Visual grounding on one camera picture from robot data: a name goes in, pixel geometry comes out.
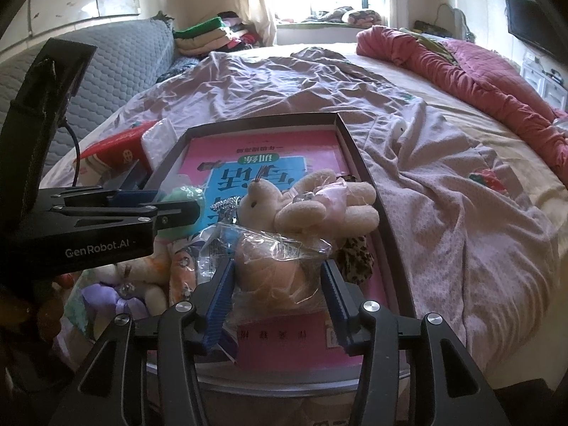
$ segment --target gray sofa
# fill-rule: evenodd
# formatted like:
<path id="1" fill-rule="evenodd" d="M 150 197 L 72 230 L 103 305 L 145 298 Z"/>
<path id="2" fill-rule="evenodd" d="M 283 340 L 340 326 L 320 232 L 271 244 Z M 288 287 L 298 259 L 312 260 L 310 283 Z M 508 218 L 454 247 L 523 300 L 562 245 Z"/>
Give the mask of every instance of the gray sofa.
<path id="1" fill-rule="evenodd" d="M 77 96 L 71 98 L 67 109 L 67 121 L 79 140 L 134 95 L 155 84 L 175 56 L 171 28 L 160 20 L 96 25 L 58 38 L 98 47 Z M 29 48 L 0 64 L 0 128 L 10 101 L 42 46 L 43 43 Z M 72 148 L 73 141 L 67 131 L 59 129 L 49 148 L 44 174 Z"/>

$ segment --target pink book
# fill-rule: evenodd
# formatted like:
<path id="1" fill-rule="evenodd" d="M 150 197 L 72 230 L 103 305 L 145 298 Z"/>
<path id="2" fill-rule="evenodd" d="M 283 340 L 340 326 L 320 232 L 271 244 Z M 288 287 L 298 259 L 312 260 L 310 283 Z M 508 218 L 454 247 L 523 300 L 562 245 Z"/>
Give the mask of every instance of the pink book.
<path id="1" fill-rule="evenodd" d="M 209 207 L 218 200 L 245 195 L 261 166 L 269 166 L 265 177 L 281 190 L 321 169 L 333 169 L 338 176 L 349 174 L 333 130 L 195 138 L 180 173 L 205 190 L 206 213 L 200 229 L 217 221 Z M 386 305 L 377 266 L 363 289 L 366 297 Z M 246 324 L 238 328 L 237 340 L 235 361 L 246 370 L 299 371 L 361 363 L 337 346 L 325 312 Z"/>

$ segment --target red quilt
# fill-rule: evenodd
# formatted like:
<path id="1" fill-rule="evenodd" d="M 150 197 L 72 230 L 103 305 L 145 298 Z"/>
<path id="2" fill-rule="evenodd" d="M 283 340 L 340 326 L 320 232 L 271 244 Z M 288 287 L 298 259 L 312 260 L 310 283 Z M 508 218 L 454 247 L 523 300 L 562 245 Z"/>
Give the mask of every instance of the red quilt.
<path id="1" fill-rule="evenodd" d="M 519 74 L 512 67 L 506 68 L 506 61 L 496 54 L 460 43 L 452 42 L 447 47 L 461 67 L 427 50 L 413 36 L 387 27 L 375 25 L 357 34 L 357 54 L 393 62 L 418 73 L 500 121 L 524 140 L 568 187 L 568 144 L 551 126 L 555 111 L 546 103 L 543 105 L 532 89 L 524 89 L 523 83 L 513 78 L 513 72 L 520 78 Z"/>

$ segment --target television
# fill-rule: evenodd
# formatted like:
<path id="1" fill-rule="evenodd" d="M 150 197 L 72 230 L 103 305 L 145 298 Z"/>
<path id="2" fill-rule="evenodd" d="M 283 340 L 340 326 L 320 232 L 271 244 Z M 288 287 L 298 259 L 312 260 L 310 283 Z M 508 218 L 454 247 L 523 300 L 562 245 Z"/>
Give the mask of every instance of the television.
<path id="1" fill-rule="evenodd" d="M 538 3 L 506 0 L 509 33 L 568 65 L 568 40 L 562 41 Z"/>

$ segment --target wall outlet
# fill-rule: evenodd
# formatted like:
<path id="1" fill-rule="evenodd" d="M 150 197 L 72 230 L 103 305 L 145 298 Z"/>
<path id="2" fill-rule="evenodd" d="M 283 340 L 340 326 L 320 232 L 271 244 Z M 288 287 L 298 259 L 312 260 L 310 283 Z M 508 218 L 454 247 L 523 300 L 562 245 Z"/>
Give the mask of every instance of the wall outlet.
<path id="1" fill-rule="evenodd" d="M 537 57 L 535 56 L 535 54 L 529 50 L 526 51 L 525 53 L 525 59 L 528 59 L 529 61 L 532 62 L 537 62 Z"/>

